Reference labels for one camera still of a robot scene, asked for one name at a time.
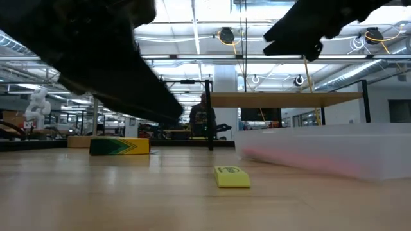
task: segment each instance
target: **pillar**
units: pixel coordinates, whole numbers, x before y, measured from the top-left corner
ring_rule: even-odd
[[[213,92],[237,92],[237,71],[235,65],[216,65],[214,67]],[[220,132],[218,137],[234,140],[238,131],[238,108],[214,108],[217,124],[231,126],[231,131]]]
[[[124,123],[125,123],[124,136],[128,138],[138,138],[139,137],[138,120],[136,118],[126,118]]]

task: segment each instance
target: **person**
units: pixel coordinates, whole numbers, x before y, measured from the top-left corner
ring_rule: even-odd
[[[211,119],[213,120],[213,128],[216,127],[216,114],[213,108],[211,108]],[[206,94],[201,95],[201,103],[191,107],[190,112],[190,126],[193,137],[206,137],[204,132],[207,127],[207,98]]]

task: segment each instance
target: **wooden surface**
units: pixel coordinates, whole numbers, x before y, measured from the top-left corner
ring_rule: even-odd
[[[222,108],[328,107],[359,99],[362,93],[211,93],[211,106]]]
[[[67,138],[68,148],[90,148],[92,138],[96,136],[69,136]]]
[[[0,154],[0,230],[409,231],[411,180],[383,184],[238,160],[234,150],[145,156],[87,150]],[[251,189],[219,189],[237,165]]]

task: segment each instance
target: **humanoid robot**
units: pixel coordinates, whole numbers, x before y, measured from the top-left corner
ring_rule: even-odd
[[[51,105],[46,101],[47,90],[37,89],[30,96],[30,104],[28,105],[24,116],[26,121],[36,120],[36,129],[44,128],[44,116],[50,114]]]

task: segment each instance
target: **ceiling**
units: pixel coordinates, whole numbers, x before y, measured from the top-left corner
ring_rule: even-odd
[[[247,50],[247,54],[262,54],[262,50],[267,46],[263,40],[263,35],[275,24],[292,6],[292,1],[284,0],[280,4],[256,3],[260,0],[249,0],[247,12],[240,9],[231,0],[156,0],[157,17],[149,25],[143,25],[134,30],[141,52],[144,55],[162,54],[242,54]],[[333,40],[322,40],[324,49],[322,54],[368,54],[384,53],[381,44],[362,44],[363,41],[356,39],[359,34],[363,35],[366,28],[377,26],[383,33],[387,41],[385,45],[389,48],[392,44],[404,39],[411,32],[409,21],[411,20],[411,8],[400,6],[384,6],[374,11],[366,21],[358,24],[353,22],[343,28],[340,35]],[[217,35],[222,27],[232,28],[236,36],[236,45],[227,46],[220,42]],[[19,55],[15,51],[0,46],[0,55]],[[175,60],[148,60],[153,70],[163,76],[165,80],[180,80],[186,78],[199,79],[213,77],[214,66],[219,64],[213,62],[184,62],[175,65]],[[56,81],[58,72],[50,67],[38,62],[3,62],[12,65],[17,69],[32,73],[38,79],[27,79],[28,81],[39,81],[41,79]],[[236,70],[239,75],[238,89],[244,88],[243,64],[238,63]],[[347,67],[345,63],[312,63],[308,64],[309,74],[314,82],[320,82],[327,76]],[[292,76],[305,76],[304,64],[291,64],[284,61],[279,64],[267,63],[261,60],[260,63],[247,64],[247,81],[255,90],[263,91],[285,91],[293,87]],[[54,85],[54,89],[63,90],[61,85]],[[190,106],[190,101],[198,101],[199,93],[203,90],[201,84],[180,85],[174,84],[171,91],[197,91],[195,94],[178,94],[177,97]],[[60,94],[61,98],[73,98],[73,95]]]

